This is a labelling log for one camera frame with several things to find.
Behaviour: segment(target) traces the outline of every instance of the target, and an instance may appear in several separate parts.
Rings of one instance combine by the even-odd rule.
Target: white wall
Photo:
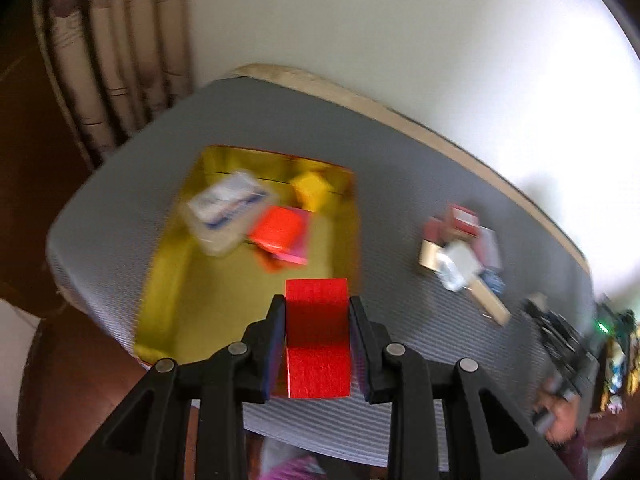
[[[18,456],[18,400],[24,366],[40,318],[0,300],[0,433]]]
[[[607,447],[606,449],[590,449],[588,452],[588,478],[600,480],[618,458],[626,442]]]
[[[601,0],[190,5],[199,84],[268,62],[379,100],[527,192],[584,251],[597,292],[640,280],[640,62]]]

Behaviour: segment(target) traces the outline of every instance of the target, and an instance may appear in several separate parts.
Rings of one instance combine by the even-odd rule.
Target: curtain
[[[33,0],[33,17],[91,168],[193,91],[186,0]]]

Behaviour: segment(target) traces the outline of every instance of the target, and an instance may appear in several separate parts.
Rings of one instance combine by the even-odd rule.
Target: orange block
[[[272,206],[249,233],[249,240],[265,251],[280,254],[291,248],[304,226],[303,219],[295,211]]]

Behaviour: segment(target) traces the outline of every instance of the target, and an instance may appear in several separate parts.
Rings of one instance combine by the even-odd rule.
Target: label
[[[267,194],[264,191],[261,191],[260,193],[251,195],[251,197],[249,197],[247,200],[242,200],[242,202],[234,204],[232,208],[226,209],[222,216],[217,218],[215,222],[208,222],[206,224],[207,228],[220,229],[234,218],[242,216],[251,206],[253,206],[257,202],[260,202],[260,200],[262,200],[266,196]]]
[[[467,225],[478,226],[478,217],[466,211],[462,211],[462,209],[453,208],[453,218],[460,220]]]
[[[217,225],[229,216],[238,216],[238,208],[256,202],[265,195],[264,189],[250,174],[236,171],[224,180],[198,193],[189,201],[189,208],[207,226]]]

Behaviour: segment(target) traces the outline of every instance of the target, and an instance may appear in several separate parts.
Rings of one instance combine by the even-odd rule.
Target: red block
[[[422,239],[431,242],[432,244],[442,245],[442,220],[434,218],[433,216],[427,220],[422,231]]]
[[[471,241],[479,232],[480,223],[476,213],[457,204],[447,205],[444,229],[447,242],[456,238]]]
[[[295,211],[272,206],[249,234],[249,240],[267,252],[279,254],[291,248],[303,228],[304,222]]]
[[[351,393],[347,280],[287,280],[287,385],[293,399]]]

